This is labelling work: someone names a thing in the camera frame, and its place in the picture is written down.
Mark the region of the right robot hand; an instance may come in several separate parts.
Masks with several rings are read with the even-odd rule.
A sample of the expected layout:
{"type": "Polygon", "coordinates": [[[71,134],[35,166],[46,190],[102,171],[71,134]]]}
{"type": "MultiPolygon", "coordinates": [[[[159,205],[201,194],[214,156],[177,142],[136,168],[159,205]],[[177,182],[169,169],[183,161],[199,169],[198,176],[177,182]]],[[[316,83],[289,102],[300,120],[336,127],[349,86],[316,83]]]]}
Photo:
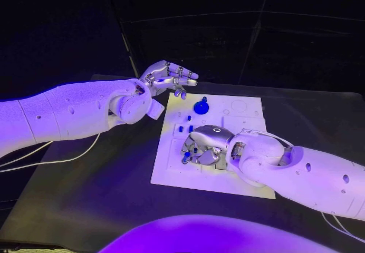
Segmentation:
{"type": "Polygon", "coordinates": [[[180,149],[182,163],[214,166],[226,154],[234,133],[215,125],[199,126],[189,133],[180,149]]]}

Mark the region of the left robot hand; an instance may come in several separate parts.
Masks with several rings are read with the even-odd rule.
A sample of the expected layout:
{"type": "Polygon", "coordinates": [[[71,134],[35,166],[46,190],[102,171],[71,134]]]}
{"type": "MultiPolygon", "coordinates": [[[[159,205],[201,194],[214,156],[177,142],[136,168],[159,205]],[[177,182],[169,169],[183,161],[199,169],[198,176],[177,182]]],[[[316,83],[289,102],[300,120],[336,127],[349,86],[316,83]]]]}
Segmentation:
{"type": "Polygon", "coordinates": [[[175,91],[175,96],[186,99],[185,86],[196,86],[199,75],[177,64],[166,60],[154,63],[140,80],[146,83],[151,96],[160,95],[167,89],[175,91]]]}

